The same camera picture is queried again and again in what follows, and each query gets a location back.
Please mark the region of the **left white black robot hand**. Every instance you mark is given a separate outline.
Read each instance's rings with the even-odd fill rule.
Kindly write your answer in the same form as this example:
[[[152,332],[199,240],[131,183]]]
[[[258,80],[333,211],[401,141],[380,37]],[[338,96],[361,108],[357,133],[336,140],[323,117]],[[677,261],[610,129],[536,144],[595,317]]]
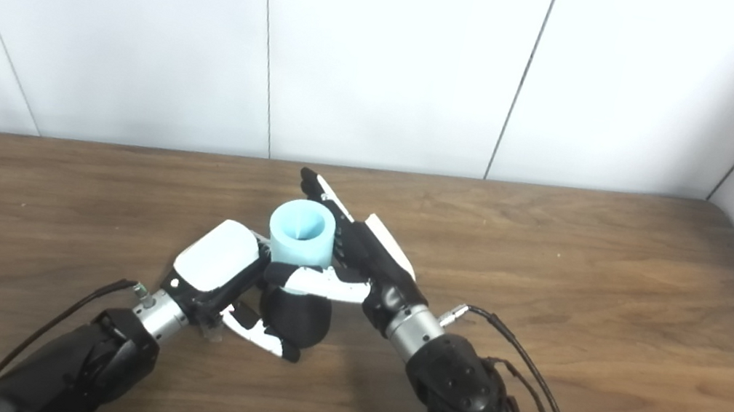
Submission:
[[[159,289],[135,309],[135,316],[162,342],[186,326],[197,325],[205,338],[222,330],[298,363],[300,350],[271,329],[241,300],[264,278],[271,263],[269,242],[242,223],[228,219],[178,253]]]

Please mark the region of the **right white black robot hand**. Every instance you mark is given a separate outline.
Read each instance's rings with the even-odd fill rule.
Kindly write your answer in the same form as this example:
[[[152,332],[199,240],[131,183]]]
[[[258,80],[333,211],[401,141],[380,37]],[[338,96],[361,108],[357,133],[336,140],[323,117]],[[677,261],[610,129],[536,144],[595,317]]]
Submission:
[[[389,324],[397,315],[415,305],[427,304],[416,279],[390,253],[377,229],[354,220],[319,173],[302,167],[299,175],[307,199],[326,207],[335,219],[333,258],[371,284],[370,294],[362,304],[364,315],[384,338],[389,337]]]

